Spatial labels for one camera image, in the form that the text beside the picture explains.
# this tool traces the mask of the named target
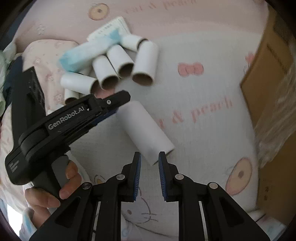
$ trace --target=brown cardboard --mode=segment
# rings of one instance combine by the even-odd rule
[[[257,54],[241,82],[254,127],[291,66],[291,37],[288,27],[270,7]],[[296,214],[296,133],[273,161],[259,170],[259,179],[258,207],[288,225]]]

